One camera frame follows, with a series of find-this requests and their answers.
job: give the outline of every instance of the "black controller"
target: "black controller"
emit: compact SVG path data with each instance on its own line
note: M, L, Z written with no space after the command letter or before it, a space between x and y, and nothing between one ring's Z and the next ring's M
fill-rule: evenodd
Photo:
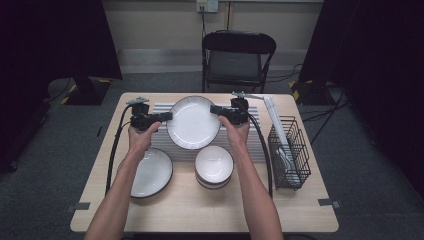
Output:
M172 120L172 112L148 114L149 105L137 103L132 105L131 126L144 132L155 122Z
M222 115L235 126L242 125L249 120L249 102L241 97L231 99L231 108L211 105L210 112Z

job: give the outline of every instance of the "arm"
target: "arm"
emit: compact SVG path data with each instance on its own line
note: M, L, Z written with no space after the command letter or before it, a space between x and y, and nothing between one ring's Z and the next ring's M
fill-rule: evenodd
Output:
M156 122L143 133L129 127L129 149L115 180L96 211L85 239L120 239L127 221L131 189L137 167L151 144L152 134L159 128Z
M246 146L250 125L244 124L236 128L223 116L219 116L219 120L227 128L230 152L237 166L244 214L251 239L283 239L277 209L259 178Z

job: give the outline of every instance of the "black curtain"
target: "black curtain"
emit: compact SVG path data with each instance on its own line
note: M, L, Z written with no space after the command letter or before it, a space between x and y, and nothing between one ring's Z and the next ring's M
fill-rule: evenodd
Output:
M304 81L346 89L377 147L422 197L423 12L413 0L325 0L301 72Z
M22 145L22 129L34 124L51 81L122 79L100 0L1 1L0 49L1 161Z

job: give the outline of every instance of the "bowl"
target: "bowl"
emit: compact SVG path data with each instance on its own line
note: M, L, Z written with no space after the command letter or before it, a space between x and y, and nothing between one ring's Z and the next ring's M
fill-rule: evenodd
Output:
M205 147L196 156L196 179L203 187L222 188L230 181L233 169L233 159L222 147Z
M218 115L210 112L213 102L201 96L179 100L171 108L172 120L166 122L169 137L184 149L201 149L219 132Z

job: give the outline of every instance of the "ceramic plate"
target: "ceramic plate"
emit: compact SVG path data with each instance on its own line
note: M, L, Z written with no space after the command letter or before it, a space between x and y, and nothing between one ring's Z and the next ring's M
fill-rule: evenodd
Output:
M149 148L135 175L132 197L152 196L166 187L172 176L172 161L162 150Z
M214 140L221 123L218 115L210 113L209 99L190 96L178 101L172 108L173 119L166 122L169 137L185 149L200 149Z
M234 168L230 153L218 146L202 149L196 156L195 166L199 177L210 184L225 182Z

